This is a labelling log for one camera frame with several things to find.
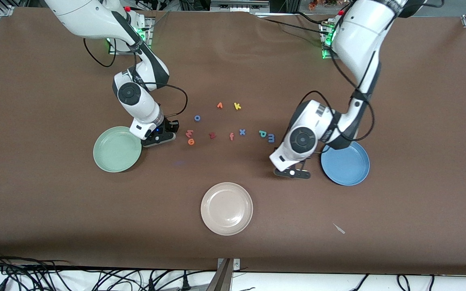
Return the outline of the green plate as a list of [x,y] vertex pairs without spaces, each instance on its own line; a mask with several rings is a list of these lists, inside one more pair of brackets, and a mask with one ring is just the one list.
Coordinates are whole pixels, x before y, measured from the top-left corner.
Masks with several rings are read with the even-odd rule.
[[93,159],[103,171],[120,173],[134,166],[141,151],[141,140],[128,127],[112,127],[97,138]]

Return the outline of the brown table cover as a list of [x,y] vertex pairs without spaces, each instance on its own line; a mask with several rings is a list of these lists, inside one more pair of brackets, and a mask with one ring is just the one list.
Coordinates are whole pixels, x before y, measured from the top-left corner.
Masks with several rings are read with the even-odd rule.
[[[275,176],[269,159],[307,92],[346,111],[353,89],[321,58],[317,36],[248,13],[170,13],[155,26],[153,50],[169,83],[189,95],[179,134],[145,149],[131,169],[106,173],[93,145],[105,130],[131,125],[112,81],[133,57],[103,68],[46,8],[1,19],[0,255],[82,266],[215,269],[218,258],[236,257],[249,271],[466,274],[459,18],[393,24],[371,100],[375,127],[361,141],[370,173],[352,187],[331,182],[316,156],[307,180]],[[203,196],[222,182],[253,201],[249,225],[232,236],[201,218]]]

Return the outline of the beige plate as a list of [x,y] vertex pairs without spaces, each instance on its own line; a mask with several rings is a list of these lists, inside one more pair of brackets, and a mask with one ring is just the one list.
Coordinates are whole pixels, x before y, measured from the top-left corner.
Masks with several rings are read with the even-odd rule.
[[233,182],[216,184],[206,191],[200,205],[205,226],[215,234],[232,236],[242,232],[253,217],[248,191]]

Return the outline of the grey metal bar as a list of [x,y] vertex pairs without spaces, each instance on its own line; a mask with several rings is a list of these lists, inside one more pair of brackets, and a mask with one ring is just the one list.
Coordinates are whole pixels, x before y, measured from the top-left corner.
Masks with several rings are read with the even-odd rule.
[[234,267],[233,258],[222,259],[206,291],[231,291]]

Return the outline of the blue plate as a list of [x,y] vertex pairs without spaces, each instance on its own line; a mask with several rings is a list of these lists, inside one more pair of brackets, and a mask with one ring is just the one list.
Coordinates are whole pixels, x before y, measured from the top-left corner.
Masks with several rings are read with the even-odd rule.
[[342,186],[361,183],[371,168],[368,153],[357,142],[352,142],[347,148],[340,150],[326,145],[321,151],[320,165],[331,181]]

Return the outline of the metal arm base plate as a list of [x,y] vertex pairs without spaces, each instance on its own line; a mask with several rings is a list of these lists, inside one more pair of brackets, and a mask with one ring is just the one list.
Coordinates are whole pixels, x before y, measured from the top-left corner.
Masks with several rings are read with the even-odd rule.
[[[141,17],[139,20],[131,22],[132,26],[136,29],[142,40],[149,48],[152,46],[153,41],[153,26],[155,25],[155,18]],[[109,55],[132,55],[133,52],[128,48],[126,42],[120,39],[109,39]]]
[[331,46],[332,46],[332,42],[333,42],[333,39],[336,33],[335,28],[336,28],[337,20],[338,20],[337,18],[329,18],[327,20],[322,20],[320,24],[318,24],[320,32],[322,32],[321,45],[322,45],[322,58],[323,59],[332,58]]

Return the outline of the silver aluminium frame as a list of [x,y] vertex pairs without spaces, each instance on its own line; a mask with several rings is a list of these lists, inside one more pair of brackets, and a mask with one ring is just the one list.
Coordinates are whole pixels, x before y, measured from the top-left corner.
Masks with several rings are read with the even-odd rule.
[[211,12],[270,13],[268,0],[210,0]]

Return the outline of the silver bracket plate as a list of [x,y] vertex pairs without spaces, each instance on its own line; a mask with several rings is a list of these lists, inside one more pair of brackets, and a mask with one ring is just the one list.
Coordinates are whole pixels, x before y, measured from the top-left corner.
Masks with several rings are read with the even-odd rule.
[[[218,269],[219,267],[222,265],[222,262],[226,260],[225,258],[218,258]],[[240,258],[231,258],[232,262],[233,262],[233,271],[239,271],[240,268],[241,268],[241,259]]]

